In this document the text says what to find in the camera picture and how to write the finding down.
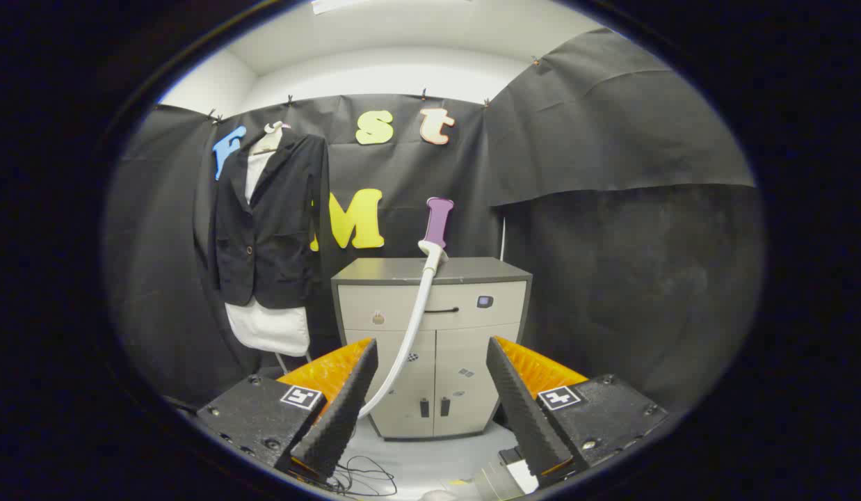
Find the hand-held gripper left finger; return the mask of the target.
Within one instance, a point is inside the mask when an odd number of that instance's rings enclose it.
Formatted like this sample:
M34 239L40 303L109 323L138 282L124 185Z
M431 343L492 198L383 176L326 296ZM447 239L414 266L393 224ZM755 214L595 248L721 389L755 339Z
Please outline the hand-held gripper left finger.
M348 344L277 379L253 374L196 413L249 459L304 482L325 482L355 430L374 374L373 338Z

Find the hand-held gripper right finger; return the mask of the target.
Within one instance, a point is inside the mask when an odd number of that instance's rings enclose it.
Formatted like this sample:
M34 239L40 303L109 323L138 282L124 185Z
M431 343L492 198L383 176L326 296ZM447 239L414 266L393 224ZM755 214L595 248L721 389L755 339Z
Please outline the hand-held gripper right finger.
M541 487L624 454L669 418L617 375L590 378L501 337L489 340L485 364Z

